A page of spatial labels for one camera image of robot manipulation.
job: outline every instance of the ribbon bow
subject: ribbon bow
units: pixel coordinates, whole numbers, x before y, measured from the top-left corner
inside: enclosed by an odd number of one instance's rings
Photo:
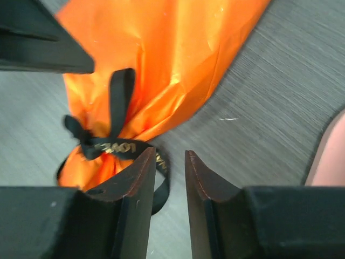
[[[146,148],[152,147],[152,145],[144,141],[118,138],[125,124],[128,105],[134,89],[134,82],[135,72],[133,69],[125,69],[113,73],[109,92],[111,131],[106,138],[92,136],[91,131],[84,129],[80,122],[73,116],[66,115],[64,117],[65,128],[72,133],[74,138],[79,140],[81,151],[86,159],[93,160],[102,153],[107,153],[115,155],[122,160],[134,160]],[[58,177],[64,167],[65,161],[58,170]],[[164,176],[164,181],[154,192],[152,215],[161,210],[170,193],[169,166],[163,154],[158,149],[156,153],[156,168]]]

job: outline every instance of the orange satin bag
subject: orange satin bag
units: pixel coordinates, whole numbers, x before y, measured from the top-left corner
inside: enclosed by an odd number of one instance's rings
[[[93,57],[92,74],[65,74],[71,113],[94,136],[109,134],[114,71],[133,68],[135,86],[120,138],[149,141],[189,119],[212,95],[270,0],[70,0],[62,26]],[[131,160],[87,160],[76,147],[62,186],[88,190]]]

